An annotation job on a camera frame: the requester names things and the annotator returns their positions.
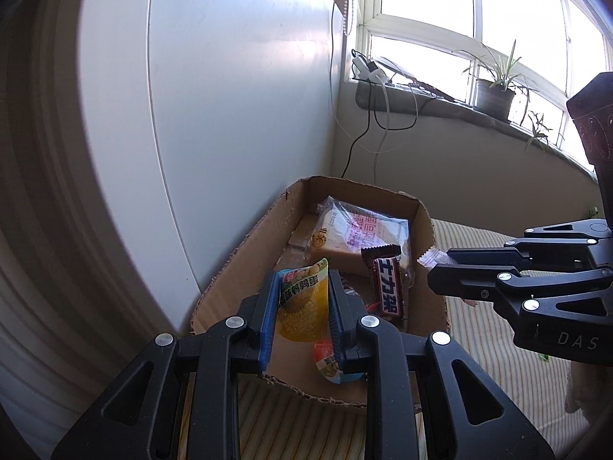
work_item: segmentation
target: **white cable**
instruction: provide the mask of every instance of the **white cable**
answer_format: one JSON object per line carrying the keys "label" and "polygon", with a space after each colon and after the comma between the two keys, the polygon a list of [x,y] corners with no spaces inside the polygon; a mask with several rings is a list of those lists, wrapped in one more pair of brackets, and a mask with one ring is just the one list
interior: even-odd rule
{"label": "white cable", "polygon": [[[328,79],[329,79],[329,86],[330,86],[330,106],[332,107],[332,114],[334,114],[334,119],[336,121],[336,124],[338,124],[338,127],[341,128],[342,132],[344,134],[347,135],[347,137],[351,140],[351,142],[354,142],[356,139],[351,135],[351,133],[349,133],[341,124],[341,122],[338,120],[338,116],[336,115],[336,109],[334,107],[334,96],[332,94],[332,66],[334,64],[334,8],[336,6],[336,0],[332,0],[332,13],[330,15],[330,41],[332,42],[332,47],[330,48],[330,69],[329,69],[329,75],[328,75]],[[385,91],[385,87],[383,86],[383,92],[385,94],[385,104],[387,106],[387,128],[389,126],[389,104],[388,104],[388,99],[387,99],[387,92]],[[413,99],[415,100],[415,122],[417,122],[418,119],[418,115],[419,115],[419,111],[418,111],[418,101],[417,101],[417,97],[415,96],[415,92],[413,91],[413,89],[411,89],[411,93],[413,93]],[[399,150],[400,148],[404,147],[406,145],[406,143],[398,146],[398,147],[394,147],[393,149],[381,152],[380,150],[377,152],[373,152],[372,150],[367,149],[366,147],[364,147],[364,145],[362,145],[359,141],[356,143],[357,146],[359,146],[362,150],[364,150],[364,152],[367,152],[369,154],[373,154],[375,156],[378,156],[379,154],[387,154],[389,152],[393,152],[394,150]]]}
{"label": "white cable", "polygon": [[381,142],[379,143],[379,146],[377,147],[377,153],[375,154],[375,160],[373,161],[373,183],[376,186],[377,185],[377,162],[379,161],[379,154],[381,153],[381,147],[383,147],[383,143],[385,142],[385,139],[387,138],[387,133],[389,132],[389,98],[387,97],[387,90],[385,89],[385,83],[383,82],[381,77],[375,73],[371,73],[370,76],[374,76],[379,81],[379,83],[381,84],[381,88],[383,90],[383,96],[385,97],[385,133],[383,133],[383,138],[381,139]]}

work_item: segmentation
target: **spider plant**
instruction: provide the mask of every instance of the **spider plant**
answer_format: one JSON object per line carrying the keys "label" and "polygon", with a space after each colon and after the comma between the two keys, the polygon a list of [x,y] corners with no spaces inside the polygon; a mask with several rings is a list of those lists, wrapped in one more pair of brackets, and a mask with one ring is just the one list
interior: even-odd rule
{"label": "spider plant", "polygon": [[[519,78],[519,76],[523,77],[522,73],[513,72],[513,68],[519,62],[519,59],[521,59],[521,57],[518,57],[517,59],[513,58],[513,55],[515,54],[516,43],[517,43],[517,40],[514,40],[513,47],[511,48],[511,53],[509,54],[509,57],[507,58],[507,60],[504,60],[502,56],[495,57],[492,51],[484,45],[483,48],[487,50],[490,57],[492,58],[493,66],[486,64],[483,61],[483,57],[477,57],[477,55],[467,52],[466,50],[460,50],[460,51],[470,55],[474,60],[477,61],[480,67],[482,67],[483,69],[485,69],[492,75],[493,81],[492,81],[492,85],[490,86],[490,88],[496,85],[499,85],[503,91],[507,91],[507,89],[512,84],[514,84],[513,80],[515,78]],[[464,74],[465,72],[470,71],[472,67],[473,67],[472,65],[467,67],[464,71],[462,71],[462,73]]]}
{"label": "spider plant", "polygon": [[527,150],[528,147],[532,144],[532,142],[535,141],[537,138],[541,140],[545,139],[547,146],[549,146],[549,139],[547,137],[547,131],[551,131],[551,128],[548,128],[547,126],[545,126],[544,118],[545,118],[545,114],[539,115],[533,110],[531,110],[528,113],[528,119],[530,120],[532,124],[532,136],[529,138],[528,142],[526,143],[526,147],[524,148],[524,150]]}
{"label": "spider plant", "polygon": [[[524,95],[526,95],[526,105],[525,105],[525,108],[523,109],[522,121],[520,121],[519,123],[519,124],[522,124],[524,119],[526,118],[526,114],[528,113],[528,104],[530,102],[530,91],[535,91],[535,90],[533,88],[526,86],[525,84],[521,84],[520,82],[516,81],[517,78],[522,78],[523,82],[526,83],[525,76],[523,76],[522,73],[514,71],[514,67],[521,59],[521,57],[514,58],[516,44],[517,44],[517,40],[514,39],[513,46],[511,47],[511,53],[509,53],[509,56],[507,57],[506,60],[501,55],[498,55],[496,57],[488,47],[483,45],[483,48],[485,48],[489,56],[492,58],[493,66],[490,66],[488,63],[484,61],[484,56],[479,57],[466,50],[456,50],[456,51],[460,51],[460,52],[470,55],[475,61],[477,61],[477,64],[480,67],[482,67],[483,69],[485,69],[491,74],[493,81],[492,81],[492,84],[490,85],[490,88],[499,86],[502,91],[507,91],[509,88],[513,88],[513,89],[520,90]],[[471,64],[471,66],[467,67],[464,71],[462,71],[462,74],[464,74],[465,72],[468,72],[470,74],[470,70],[472,68],[473,68],[473,65]]]}

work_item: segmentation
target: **curved white panel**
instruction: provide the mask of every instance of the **curved white panel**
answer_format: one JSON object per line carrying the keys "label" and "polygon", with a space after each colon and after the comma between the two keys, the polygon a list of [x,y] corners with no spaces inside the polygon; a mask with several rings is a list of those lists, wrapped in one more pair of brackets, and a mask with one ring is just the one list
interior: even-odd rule
{"label": "curved white panel", "polygon": [[149,0],[83,0],[79,85],[97,180],[123,244],[175,330],[200,290],[157,155],[149,99]]}

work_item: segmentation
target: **window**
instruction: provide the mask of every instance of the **window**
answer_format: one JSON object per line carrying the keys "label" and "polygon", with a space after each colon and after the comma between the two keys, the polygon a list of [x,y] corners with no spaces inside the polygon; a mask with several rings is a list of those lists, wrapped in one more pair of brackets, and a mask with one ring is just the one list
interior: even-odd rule
{"label": "window", "polygon": [[462,71],[470,66],[470,61],[466,59],[418,44],[379,36],[372,37],[370,53],[373,57],[386,57],[394,61],[416,78],[436,85],[455,99],[464,100],[466,97],[468,75],[462,75]]}
{"label": "window", "polygon": [[[359,0],[357,47],[386,57],[418,79],[469,102],[474,76],[462,75],[474,59],[489,61],[483,46],[506,58],[514,39],[517,72],[530,94],[528,110],[544,114],[550,145],[588,169],[566,101],[597,73],[611,70],[613,53],[582,0]],[[487,73],[476,68],[477,76]],[[526,98],[517,93],[510,121],[523,119]]]}

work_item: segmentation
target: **potted plant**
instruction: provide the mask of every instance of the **potted plant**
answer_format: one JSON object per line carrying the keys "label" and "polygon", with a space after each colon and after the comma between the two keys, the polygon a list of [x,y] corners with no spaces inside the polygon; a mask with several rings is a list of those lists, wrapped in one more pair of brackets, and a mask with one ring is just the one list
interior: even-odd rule
{"label": "potted plant", "polygon": [[532,144],[532,142],[535,141],[537,138],[539,140],[544,139],[545,143],[549,146],[549,138],[547,137],[547,131],[551,131],[551,128],[548,128],[544,124],[545,114],[541,114],[539,117],[536,112],[531,110],[528,114],[528,117],[530,122],[532,123],[532,136],[526,143],[526,147],[524,148],[524,150],[526,150],[530,146],[530,144]]}
{"label": "potted plant", "polygon": [[[521,89],[525,91],[527,96],[526,109],[523,112],[525,118],[528,102],[529,102],[529,88],[514,81],[521,73],[514,72],[515,65],[519,62],[521,57],[517,59],[513,58],[515,53],[515,44],[517,40],[513,41],[513,47],[507,60],[504,60],[501,56],[495,57],[488,47],[484,46],[489,55],[492,58],[493,65],[490,66],[483,61],[483,57],[477,57],[476,55],[461,50],[473,57],[480,67],[487,70],[491,76],[492,81],[488,79],[477,79],[477,93],[474,100],[473,107],[479,112],[483,112],[495,119],[499,119],[504,122],[509,122],[509,110],[511,109],[511,102],[515,97],[514,89]],[[471,67],[466,68],[464,72],[470,71]]]}

